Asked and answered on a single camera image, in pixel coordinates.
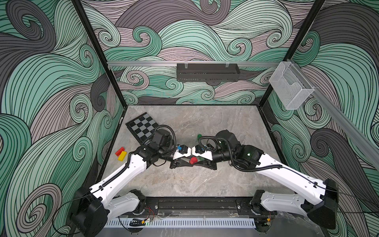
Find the red paint jar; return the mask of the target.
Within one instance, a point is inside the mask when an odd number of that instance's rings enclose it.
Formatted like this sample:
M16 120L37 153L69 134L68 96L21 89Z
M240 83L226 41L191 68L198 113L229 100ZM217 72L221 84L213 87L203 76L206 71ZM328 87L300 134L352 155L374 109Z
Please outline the red paint jar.
M197 157L192 157L190 160L189 160L190 164L194 165L196 163L199 162L198 158Z

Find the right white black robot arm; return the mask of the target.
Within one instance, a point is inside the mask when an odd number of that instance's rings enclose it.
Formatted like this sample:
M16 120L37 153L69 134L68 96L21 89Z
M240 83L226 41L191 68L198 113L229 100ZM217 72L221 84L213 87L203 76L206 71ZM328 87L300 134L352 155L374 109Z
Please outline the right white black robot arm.
M228 130L222 130L216 136L198 137L197 142L191 148L191 154L206 164L229 162L238 171L256 172L294 192L293 195L281 195L259 191L256 200L265 211L303 215L320 227L336 227L341 194L336 181L320 180L292 169L255 146L242 145Z

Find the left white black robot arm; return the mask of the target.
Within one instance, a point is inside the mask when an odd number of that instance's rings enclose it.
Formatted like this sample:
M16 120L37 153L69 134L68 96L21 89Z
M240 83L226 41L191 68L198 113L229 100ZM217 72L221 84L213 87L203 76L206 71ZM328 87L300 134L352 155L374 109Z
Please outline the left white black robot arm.
M85 237L94 237L116 215L143 212L145 197L139 191L133 190L119 198L117 193L159 159L172 162L191 155L190 147L177 144L171 127L159 125L149 138L128 154L124 165L102 181L75 192L68 219Z

